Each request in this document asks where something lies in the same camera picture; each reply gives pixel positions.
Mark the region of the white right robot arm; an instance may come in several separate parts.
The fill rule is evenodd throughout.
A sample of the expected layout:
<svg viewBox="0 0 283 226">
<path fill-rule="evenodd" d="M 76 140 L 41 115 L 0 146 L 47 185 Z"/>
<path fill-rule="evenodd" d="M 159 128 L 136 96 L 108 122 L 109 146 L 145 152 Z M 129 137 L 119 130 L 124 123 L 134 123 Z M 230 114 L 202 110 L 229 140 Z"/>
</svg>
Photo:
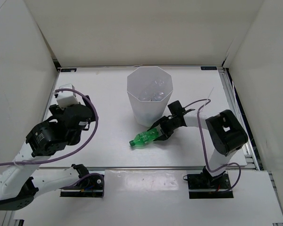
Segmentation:
<svg viewBox="0 0 283 226">
<path fill-rule="evenodd" d="M 161 136 L 157 141 L 165 141 L 171 137 L 174 130 L 179 127 L 197 127 L 200 131 L 200 138 L 205 158 L 205 170 L 202 182 L 207 188 L 215 187 L 220 179 L 219 175 L 225 172 L 230 165 L 231 158 L 248 141 L 248 136 L 234 113 L 227 109 L 216 116 L 205 117 L 200 111 L 180 110 L 173 112 L 171 116 L 163 116 L 150 127 L 160 127 Z M 203 130 L 206 129 L 211 137 L 214 151 L 210 158 L 207 157 L 206 145 Z"/>
</svg>

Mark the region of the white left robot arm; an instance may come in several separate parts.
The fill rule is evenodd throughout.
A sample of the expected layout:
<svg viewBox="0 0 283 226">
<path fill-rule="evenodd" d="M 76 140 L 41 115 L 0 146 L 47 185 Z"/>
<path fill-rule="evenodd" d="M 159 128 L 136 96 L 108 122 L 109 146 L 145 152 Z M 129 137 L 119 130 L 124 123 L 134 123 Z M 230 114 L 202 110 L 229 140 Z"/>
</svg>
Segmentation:
<svg viewBox="0 0 283 226">
<path fill-rule="evenodd" d="M 89 96 L 83 96 L 83 104 L 74 94 L 66 106 L 49 107 L 51 116 L 37 124 L 26 136 L 23 148 L 6 170 L 0 174 L 0 210 L 16 211 L 25 208 L 42 194 L 57 190 L 90 191 L 104 188 L 104 175 L 90 173 L 83 164 L 72 164 L 66 170 L 46 177 L 35 176 L 41 164 L 67 146 L 80 142 L 83 131 L 92 122 L 98 123 L 98 115 Z"/>
</svg>

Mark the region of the green plastic bottle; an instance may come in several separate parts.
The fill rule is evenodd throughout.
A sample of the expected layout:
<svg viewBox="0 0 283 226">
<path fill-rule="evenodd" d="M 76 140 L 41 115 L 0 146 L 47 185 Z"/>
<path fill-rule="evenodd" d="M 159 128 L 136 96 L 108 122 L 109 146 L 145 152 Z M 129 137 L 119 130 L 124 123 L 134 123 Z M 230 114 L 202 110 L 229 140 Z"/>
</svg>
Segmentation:
<svg viewBox="0 0 283 226">
<path fill-rule="evenodd" d="M 158 137 L 159 132 L 156 128 L 153 128 L 137 134 L 133 140 L 129 141 L 129 145 L 131 148 L 143 148 Z"/>
</svg>

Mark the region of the white octagonal plastic bin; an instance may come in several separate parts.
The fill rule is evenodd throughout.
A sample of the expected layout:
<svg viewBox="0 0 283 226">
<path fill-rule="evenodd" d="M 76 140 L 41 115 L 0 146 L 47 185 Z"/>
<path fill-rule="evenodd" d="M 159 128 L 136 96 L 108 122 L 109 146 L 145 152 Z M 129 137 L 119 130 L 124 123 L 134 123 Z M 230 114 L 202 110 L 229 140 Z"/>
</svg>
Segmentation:
<svg viewBox="0 0 283 226">
<path fill-rule="evenodd" d="M 162 116 L 172 93 L 171 75 L 158 66 L 141 66 L 127 76 L 127 94 L 134 117 L 145 127 Z"/>
</svg>

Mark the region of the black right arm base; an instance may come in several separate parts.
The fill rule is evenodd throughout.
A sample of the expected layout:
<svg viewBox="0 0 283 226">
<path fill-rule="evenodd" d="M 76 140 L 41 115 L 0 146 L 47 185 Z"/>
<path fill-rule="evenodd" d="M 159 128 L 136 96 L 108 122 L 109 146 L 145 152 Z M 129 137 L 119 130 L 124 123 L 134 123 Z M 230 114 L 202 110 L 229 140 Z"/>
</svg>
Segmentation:
<svg viewBox="0 0 283 226">
<path fill-rule="evenodd" d="M 212 177 L 203 168 L 199 173 L 190 173 L 183 176 L 188 183 L 189 199 L 231 199 L 233 192 L 228 173 Z"/>
</svg>

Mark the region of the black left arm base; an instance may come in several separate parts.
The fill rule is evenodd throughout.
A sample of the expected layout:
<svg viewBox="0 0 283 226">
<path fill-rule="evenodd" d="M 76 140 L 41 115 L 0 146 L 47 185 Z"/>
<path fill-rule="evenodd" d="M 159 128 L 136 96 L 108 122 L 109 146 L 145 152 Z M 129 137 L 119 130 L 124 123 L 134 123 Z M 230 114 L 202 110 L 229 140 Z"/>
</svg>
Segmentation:
<svg viewBox="0 0 283 226">
<path fill-rule="evenodd" d="M 70 188 L 62 189 L 60 197 L 67 198 L 103 198 L 105 174 L 93 172 L 90 176 Z"/>
</svg>

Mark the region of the blue label water bottle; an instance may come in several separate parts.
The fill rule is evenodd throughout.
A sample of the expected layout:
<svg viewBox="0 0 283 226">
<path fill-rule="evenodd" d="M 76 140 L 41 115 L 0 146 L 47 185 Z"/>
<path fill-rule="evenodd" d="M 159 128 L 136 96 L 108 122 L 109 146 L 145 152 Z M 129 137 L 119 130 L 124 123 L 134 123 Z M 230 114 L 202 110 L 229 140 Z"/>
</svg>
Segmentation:
<svg viewBox="0 0 283 226">
<path fill-rule="evenodd" d="M 138 99 L 140 101 L 161 101 L 166 96 L 165 86 L 166 83 L 162 79 L 156 79 L 139 94 Z"/>
</svg>

